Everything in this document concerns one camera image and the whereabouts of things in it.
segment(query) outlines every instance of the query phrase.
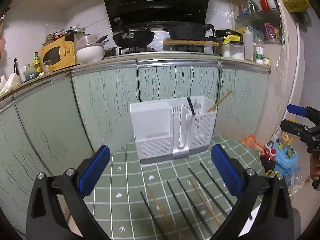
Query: blue gripper pad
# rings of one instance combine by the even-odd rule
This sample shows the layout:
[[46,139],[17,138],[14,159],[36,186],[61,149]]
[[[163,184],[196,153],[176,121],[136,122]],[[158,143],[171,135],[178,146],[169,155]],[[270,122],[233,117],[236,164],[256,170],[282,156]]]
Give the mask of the blue gripper pad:
[[245,170],[242,165],[238,160],[230,158],[220,144],[212,147],[211,159],[230,194],[239,197],[244,186],[242,174]]
[[102,145],[91,159],[89,167],[79,178],[78,190],[82,198],[90,196],[94,186],[97,184],[101,174],[110,160],[110,150],[106,145]]
[[300,115],[306,117],[308,115],[308,110],[304,107],[295,106],[295,105],[288,105],[287,110],[291,114]]

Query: white plastic holder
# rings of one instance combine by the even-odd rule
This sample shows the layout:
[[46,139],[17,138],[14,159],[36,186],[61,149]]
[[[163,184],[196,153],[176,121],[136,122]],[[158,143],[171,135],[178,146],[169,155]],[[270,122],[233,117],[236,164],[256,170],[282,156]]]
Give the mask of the white plastic holder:
[[141,164],[177,159],[206,151],[217,110],[205,96],[191,97],[195,115],[186,98],[132,103],[130,113]]

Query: metal screw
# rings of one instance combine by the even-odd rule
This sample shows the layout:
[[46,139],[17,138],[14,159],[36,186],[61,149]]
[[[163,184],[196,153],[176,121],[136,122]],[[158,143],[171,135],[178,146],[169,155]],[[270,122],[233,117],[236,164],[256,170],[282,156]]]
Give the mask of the metal screw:
[[281,173],[277,174],[277,179],[282,180],[283,179],[283,175]]
[[67,169],[67,171],[66,171],[66,174],[67,174],[68,176],[72,176],[74,173],[75,173],[75,170],[74,170],[74,169]]
[[247,169],[247,174],[249,176],[253,176],[254,174],[256,174],[256,172],[253,169]]
[[39,173],[38,176],[37,176],[37,178],[38,178],[38,179],[43,179],[43,178],[44,178],[44,173],[43,173],[43,172]]

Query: black range hood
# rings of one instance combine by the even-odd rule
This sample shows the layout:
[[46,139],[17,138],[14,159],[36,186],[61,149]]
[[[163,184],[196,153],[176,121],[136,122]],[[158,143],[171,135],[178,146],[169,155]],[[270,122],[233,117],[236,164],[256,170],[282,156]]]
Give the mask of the black range hood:
[[163,26],[166,22],[204,24],[209,0],[104,0],[112,31],[120,27],[114,18],[121,17],[129,27],[139,23]]

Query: orange plastic bag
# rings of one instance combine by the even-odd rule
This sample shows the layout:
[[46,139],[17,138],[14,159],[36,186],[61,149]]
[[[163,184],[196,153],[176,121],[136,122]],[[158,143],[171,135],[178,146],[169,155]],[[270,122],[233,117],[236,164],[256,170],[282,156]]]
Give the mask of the orange plastic bag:
[[263,151],[263,147],[259,143],[257,143],[253,135],[249,135],[247,138],[245,138],[242,141],[242,144],[244,144],[251,150],[259,150],[260,153]]

